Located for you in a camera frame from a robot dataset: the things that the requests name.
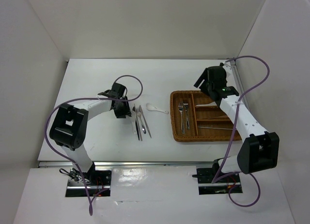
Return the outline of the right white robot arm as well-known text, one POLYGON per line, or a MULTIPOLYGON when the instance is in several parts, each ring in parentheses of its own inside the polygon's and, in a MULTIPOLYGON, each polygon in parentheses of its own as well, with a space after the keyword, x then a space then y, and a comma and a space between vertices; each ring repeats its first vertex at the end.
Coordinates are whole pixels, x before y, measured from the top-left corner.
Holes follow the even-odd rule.
POLYGON ((233 86, 227 86, 227 72, 223 64, 206 68, 194 86, 209 96, 233 122, 242 147, 237 155, 214 161, 212 178, 223 181, 228 173, 259 172, 277 166, 279 136, 265 129, 250 113, 233 86))

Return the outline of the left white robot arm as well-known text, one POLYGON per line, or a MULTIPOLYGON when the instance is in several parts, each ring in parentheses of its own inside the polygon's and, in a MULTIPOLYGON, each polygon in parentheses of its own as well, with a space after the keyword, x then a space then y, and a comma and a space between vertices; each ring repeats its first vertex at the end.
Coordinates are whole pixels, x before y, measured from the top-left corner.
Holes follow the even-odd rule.
POLYGON ((113 83, 110 90, 99 93, 100 97, 108 97, 107 100, 90 100, 76 106, 63 103, 58 109, 49 137, 61 146, 68 158, 77 163, 73 167, 79 174, 79 180, 85 185, 94 183, 98 175, 94 162, 89 158, 83 144, 87 123, 101 113, 111 110, 118 119, 130 117, 126 92, 127 88, 124 85, 113 83))

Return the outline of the white ceramic spoon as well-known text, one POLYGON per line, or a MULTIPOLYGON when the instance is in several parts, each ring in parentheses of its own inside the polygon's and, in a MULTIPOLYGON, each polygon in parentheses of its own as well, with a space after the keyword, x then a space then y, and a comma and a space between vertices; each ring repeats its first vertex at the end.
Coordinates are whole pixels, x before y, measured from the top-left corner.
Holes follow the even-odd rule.
POLYGON ((217 106, 215 102, 209 103, 209 104, 199 104, 195 105, 195 107, 209 107, 209 106, 217 106))
POLYGON ((146 109, 148 111, 156 111, 156 112, 161 112, 161 113, 164 113, 164 114, 169 114, 169 111, 161 109, 161 108, 158 108, 158 107, 152 105, 151 103, 147 103, 146 104, 146 109))
POLYGON ((133 133, 137 135, 138 133, 137 133, 137 128, 136 128, 136 113, 134 111, 131 113, 130 120, 131 120, 131 124, 133 127, 133 133))

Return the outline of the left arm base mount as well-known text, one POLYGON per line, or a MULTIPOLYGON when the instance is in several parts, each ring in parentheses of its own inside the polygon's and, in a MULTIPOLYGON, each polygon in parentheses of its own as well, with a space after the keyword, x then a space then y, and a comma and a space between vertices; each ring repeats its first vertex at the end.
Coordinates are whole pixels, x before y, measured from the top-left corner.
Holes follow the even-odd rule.
MULTIPOLYGON (((87 196, 82 177, 73 168, 69 171, 61 168, 59 169, 59 172, 68 177, 65 194, 66 197, 87 196)), ((93 179, 85 179, 90 196, 93 196, 98 192, 100 192, 98 196, 110 196, 111 177, 111 170, 103 170, 96 171, 93 179)))

